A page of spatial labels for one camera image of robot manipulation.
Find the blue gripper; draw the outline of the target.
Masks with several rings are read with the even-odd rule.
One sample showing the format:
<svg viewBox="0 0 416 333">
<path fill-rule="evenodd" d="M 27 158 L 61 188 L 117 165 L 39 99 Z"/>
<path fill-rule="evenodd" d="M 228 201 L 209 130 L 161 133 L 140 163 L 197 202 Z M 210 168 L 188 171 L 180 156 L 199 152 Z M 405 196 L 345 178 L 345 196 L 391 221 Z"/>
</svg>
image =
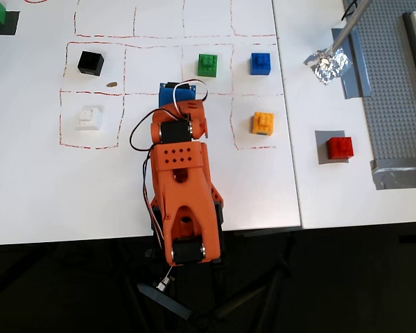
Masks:
<svg viewBox="0 0 416 333">
<path fill-rule="evenodd" d="M 161 83 L 159 87 L 159 106 L 164 106 L 173 103 L 173 90 L 177 83 Z M 196 86 L 190 84 L 183 84 L 175 91 L 175 100 L 190 101 L 196 99 Z"/>
</svg>

